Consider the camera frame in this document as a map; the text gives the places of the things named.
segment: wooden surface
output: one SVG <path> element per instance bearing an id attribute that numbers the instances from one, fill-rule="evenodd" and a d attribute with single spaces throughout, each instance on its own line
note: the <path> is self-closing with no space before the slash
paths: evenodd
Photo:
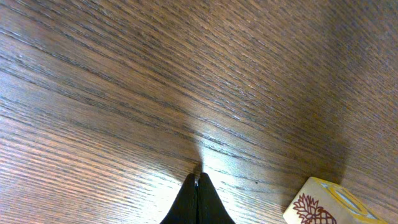
<path id="1" fill-rule="evenodd" d="M 397 9 L 0 0 L 0 222 L 158 223 L 200 163 L 236 223 L 310 176 L 396 222 Z"/>

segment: brown wood grain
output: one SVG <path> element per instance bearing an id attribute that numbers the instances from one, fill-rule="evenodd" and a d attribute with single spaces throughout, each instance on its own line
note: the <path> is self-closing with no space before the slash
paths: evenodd
<path id="1" fill-rule="evenodd" d="M 0 0 L 0 222 L 236 223 L 306 179 L 398 220 L 397 1 Z"/>

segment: black pointed object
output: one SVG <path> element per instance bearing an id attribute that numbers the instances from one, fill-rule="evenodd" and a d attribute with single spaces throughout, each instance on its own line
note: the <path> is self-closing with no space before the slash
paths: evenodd
<path id="1" fill-rule="evenodd" d="M 234 224 L 226 212 L 209 175 L 201 173 L 198 185 L 195 176 L 187 175 L 174 203 L 160 224 Z"/>

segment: small box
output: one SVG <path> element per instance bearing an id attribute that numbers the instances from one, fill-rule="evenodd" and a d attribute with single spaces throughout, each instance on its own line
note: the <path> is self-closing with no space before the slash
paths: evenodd
<path id="1" fill-rule="evenodd" d="M 288 224 L 387 224 L 344 187 L 316 177 L 306 181 L 284 219 Z"/>

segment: tabletop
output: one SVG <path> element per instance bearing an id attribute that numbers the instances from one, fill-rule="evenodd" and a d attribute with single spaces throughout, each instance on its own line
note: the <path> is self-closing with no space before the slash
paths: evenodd
<path id="1" fill-rule="evenodd" d="M 0 222 L 236 223 L 305 181 L 398 220 L 398 2 L 1 0 Z"/>

